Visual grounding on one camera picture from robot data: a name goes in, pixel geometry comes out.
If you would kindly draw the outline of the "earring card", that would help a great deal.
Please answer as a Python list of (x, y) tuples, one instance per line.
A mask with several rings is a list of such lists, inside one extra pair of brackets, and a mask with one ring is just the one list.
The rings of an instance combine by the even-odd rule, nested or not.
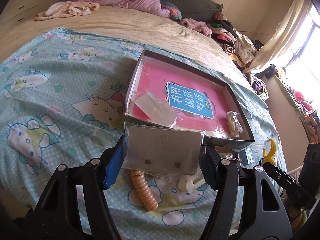
[(193, 180), (201, 171), (199, 160), (205, 131), (181, 130), (124, 122), (122, 167), (154, 177)]

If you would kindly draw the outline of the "small clear plastic bag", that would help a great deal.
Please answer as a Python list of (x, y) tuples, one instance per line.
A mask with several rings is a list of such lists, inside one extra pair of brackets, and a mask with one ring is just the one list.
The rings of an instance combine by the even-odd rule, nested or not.
[(170, 128), (176, 125), (176, 121), (178, 120), (176, 111), (151, 92), (147, 92), (136, 99), (135, 105), (139, 107), (154, 124)]

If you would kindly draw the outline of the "bag with purple clothing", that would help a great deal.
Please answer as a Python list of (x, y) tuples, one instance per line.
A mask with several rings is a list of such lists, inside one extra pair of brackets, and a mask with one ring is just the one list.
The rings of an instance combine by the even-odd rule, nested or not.
[(246, 78), (253, 90), (255, 91), (255, 93), (257, 94), (257, 96), (259, 96), (261, 100), (266, 101), (269, 98), (269, 96), (264, 81), (257, 78), (253, 74), (246, 74)]

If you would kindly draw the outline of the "cream curtain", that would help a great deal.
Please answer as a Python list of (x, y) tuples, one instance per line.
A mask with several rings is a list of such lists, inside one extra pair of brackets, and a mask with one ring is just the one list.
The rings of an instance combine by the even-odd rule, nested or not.
[(312, 8), (311, 0), (293, 0), (281, 25), (270, 40), (257, 52), (245, 73), (259, 73), (274, 64), (291, 47)]

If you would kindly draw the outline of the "cream hair claw clip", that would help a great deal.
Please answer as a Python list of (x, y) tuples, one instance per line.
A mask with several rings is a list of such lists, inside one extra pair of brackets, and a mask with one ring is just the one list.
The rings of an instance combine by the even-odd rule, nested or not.
[(180, 191), (191, 194), (196, 189), (201, 187), (204, 183), (204, 178), (199, 178), (196, 180), (180, 180), (177, 184), (177, 187)]

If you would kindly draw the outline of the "pile of clothes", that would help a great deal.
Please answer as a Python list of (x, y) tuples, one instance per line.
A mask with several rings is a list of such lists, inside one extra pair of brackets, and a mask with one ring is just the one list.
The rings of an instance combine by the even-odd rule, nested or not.
[(207, 24), (211, 30), (211, 38), (217, 42), (227, 55), (233, 55), (248, 68), (254, 60), (257, 52), (263, 46), (260, 41), (253, 41), (233, 27), (221, 12), (216, 12), (212, 20)]

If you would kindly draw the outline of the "cream built-in wardrobe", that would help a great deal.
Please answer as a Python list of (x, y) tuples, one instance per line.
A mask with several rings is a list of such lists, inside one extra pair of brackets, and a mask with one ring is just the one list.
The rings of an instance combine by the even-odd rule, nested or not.
[(18, 17), (18, 22), (23, 20), (22, 14), (27, 13), (27, 16), (29, 16), (31, 9), (38, 5), (38, 0), (9, 0), (1, 13), (1, 25), (6, 24), (15, 17)]

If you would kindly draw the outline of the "peach white garment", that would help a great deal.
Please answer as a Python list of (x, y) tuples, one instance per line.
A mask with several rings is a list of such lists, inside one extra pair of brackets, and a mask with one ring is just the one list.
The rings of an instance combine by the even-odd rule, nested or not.
[(58, 2), (46, 11), (36, 14), (35, 21), (46, 21), (56, 18), (69, 18), (90, 15), (100, 8), (98, 3), (92, 2)]

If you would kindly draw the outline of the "pink Chinese workbook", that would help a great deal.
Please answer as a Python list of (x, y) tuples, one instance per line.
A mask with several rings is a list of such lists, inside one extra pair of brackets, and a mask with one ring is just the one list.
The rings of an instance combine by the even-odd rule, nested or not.
[(160, 61), (141, 62), (130, 83), (126, 115), (154, 124), (135, 105), (136, 99), (151, 92), (176, 111), (178, 120), (173, 128), (201, 130), (210, 137), (229, 137), (226, 115), (232, 110), (233, 98), (228, 85), (196, 71), (185, 64), (179, 67)]

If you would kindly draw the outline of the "shallow cardboard box tray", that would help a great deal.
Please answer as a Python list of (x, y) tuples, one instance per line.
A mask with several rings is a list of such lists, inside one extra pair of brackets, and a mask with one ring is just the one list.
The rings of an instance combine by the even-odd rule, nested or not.
[(126, 95), (127, 120), (205, 132), (205, 138), (244, 148), (254, 135), (230, 85), (167, 56), (143, 50)]

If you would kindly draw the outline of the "orange spiral hair clip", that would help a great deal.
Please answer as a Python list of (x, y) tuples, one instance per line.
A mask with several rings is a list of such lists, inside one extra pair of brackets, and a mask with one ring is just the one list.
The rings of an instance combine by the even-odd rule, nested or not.
[(144, 207), (148, 212), (155, 211), (158, 208), (158, 202), (148, 186), (148, 183), (144, 177), (144, 173), (138, 170), (131, 170), (130, 177), (135, 191), (142, 201)]

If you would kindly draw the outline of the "beige bed cover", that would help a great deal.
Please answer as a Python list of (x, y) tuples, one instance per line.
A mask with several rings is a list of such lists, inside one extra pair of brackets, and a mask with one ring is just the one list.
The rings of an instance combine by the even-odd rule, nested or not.
[(168, 18), (116, 7), (100, 7), (86, 16), (26, 20), (12, 27), (1, 38), (1, 59), (6, 59), (31, 39), (57, 27), (157, 46), (195, 60), (230, 79), (242, 75), (213, 39)]

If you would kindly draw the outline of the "Hello Kitty blue sheet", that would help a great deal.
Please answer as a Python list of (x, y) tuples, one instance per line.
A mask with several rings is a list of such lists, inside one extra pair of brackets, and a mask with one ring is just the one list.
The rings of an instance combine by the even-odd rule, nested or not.
[[(1, 61), (1, 188), (35, 207), (60, 164), (84, 165), (123, 133), (125, 94), (144, 50), (194, 68), (191, 56), (124, 39), (52, 29)], [(139, 203), (127, 170), (105, 192), (125, 239), (198, 239), (216, 192), (203, 185), (182, 194), (171, 180), (148, 178), (159, 201)]]

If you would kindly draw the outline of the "blue plastic case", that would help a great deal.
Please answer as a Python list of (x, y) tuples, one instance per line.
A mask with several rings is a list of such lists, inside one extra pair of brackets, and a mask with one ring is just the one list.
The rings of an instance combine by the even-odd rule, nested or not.
[(239, 151), (239, 159), (243, 166), (254, 163), (252, 151), (250, 148), (245, 148)]

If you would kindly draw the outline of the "pink fuzzy garment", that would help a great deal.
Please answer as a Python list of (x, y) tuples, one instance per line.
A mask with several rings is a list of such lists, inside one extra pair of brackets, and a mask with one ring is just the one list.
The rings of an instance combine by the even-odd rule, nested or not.
[(212, 35), (212, 30), (207, 26), (205, 22), (202, 21), (196, 21), (192, 18), (183, 18), (178, 22), (178, 24), (201, 33), (206, 37), (211, 37)]

